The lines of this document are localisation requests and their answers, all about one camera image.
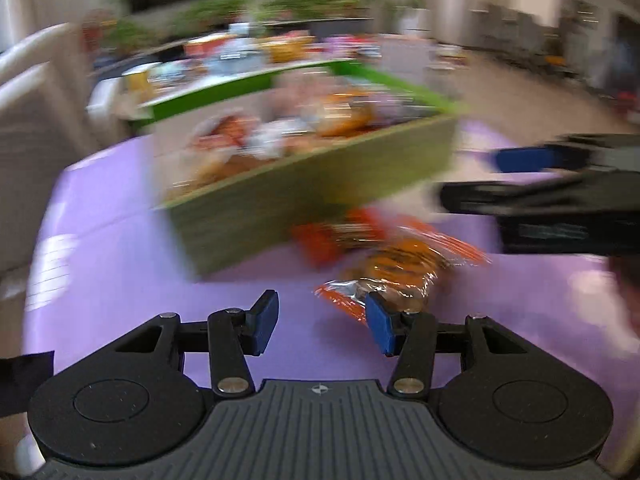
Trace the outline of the yellow woven basket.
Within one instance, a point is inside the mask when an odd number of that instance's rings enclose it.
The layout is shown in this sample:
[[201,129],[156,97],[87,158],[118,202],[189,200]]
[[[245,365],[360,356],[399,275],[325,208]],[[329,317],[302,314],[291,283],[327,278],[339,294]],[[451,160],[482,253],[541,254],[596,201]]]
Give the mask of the yellow woven basket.
[[308,56],[309,46],[313,43],[314,36],[281,35],[262,40],[260,47],[271,63],[282,64],[304,60]]

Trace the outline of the purple tablecloth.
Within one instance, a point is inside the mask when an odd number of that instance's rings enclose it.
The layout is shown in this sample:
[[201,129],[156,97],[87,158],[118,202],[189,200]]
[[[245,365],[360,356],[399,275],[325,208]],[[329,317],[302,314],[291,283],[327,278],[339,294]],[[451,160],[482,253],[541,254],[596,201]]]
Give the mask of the purple tablecloth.
[[[279,322],[266,352],[250,359],[256,380],[390,378],[394,363],[367,327],[316,295],[339,268],[308,266],[286,244],[194,278],[155,207],[144,162],[148,147],[144,139],[126,142],[58,180],[29,277],[26,352],[50,351],[64,370],[155,315],[176,312],[201,321],[223,308],[247,308],[273,289]],[[486,252],[487,264],[458,271],[436,316],[449,323],[490,316],[598,382],[614,406],[601,460],[616,468],[639,420],[639,341],[605,261],[500,254],[492,221],[446,214],[431,181],[383,200],[380,209],[411,214]]]

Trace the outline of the orange peanut snack bag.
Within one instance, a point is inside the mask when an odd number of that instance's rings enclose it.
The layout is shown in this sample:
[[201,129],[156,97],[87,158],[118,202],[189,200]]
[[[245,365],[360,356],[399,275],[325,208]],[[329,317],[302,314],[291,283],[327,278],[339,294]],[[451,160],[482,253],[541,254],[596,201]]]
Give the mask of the orange peanut snack bag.
[[367,321],[366,298],[377,292],[393,310],[425,311],[462,266],[487,266],[477,247],[410,216],[383,218],[371,208],[341,217],[294,226],[292,239],[309,263],[334,266],[358,257],[341,275],[316,289],[316,295],[357,321]]

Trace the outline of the green snack box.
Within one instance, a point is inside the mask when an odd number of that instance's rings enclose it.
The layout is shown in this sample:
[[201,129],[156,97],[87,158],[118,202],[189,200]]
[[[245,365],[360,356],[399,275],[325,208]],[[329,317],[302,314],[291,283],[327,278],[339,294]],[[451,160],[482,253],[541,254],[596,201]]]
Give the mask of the green snack box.
[[154,108],[146,125],[148,175],[154,208],[167,221],[186,266],[206,278],[288,239],[296,224],[324,220],[376,202],[433,177],[449,162],[460,108],[446,96],[356,61],[324,62],[337,76],[365,79],[434,107],[434,115],[365,133],[330,148],[295,155],[172,198],[186,132],[194,110],[237,99],[254,101],[272,87],[266,70],[178,96]]

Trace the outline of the blue-grey storage basket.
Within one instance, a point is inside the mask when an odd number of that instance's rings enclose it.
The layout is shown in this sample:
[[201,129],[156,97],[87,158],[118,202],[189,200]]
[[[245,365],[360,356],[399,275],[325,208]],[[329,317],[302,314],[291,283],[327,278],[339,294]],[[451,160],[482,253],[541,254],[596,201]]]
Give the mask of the blue-grey storage basket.
[[267,58],[252,38],[235,38],[209,55],[204,65],[210,74],[234,76],[262,70],[267,65]]

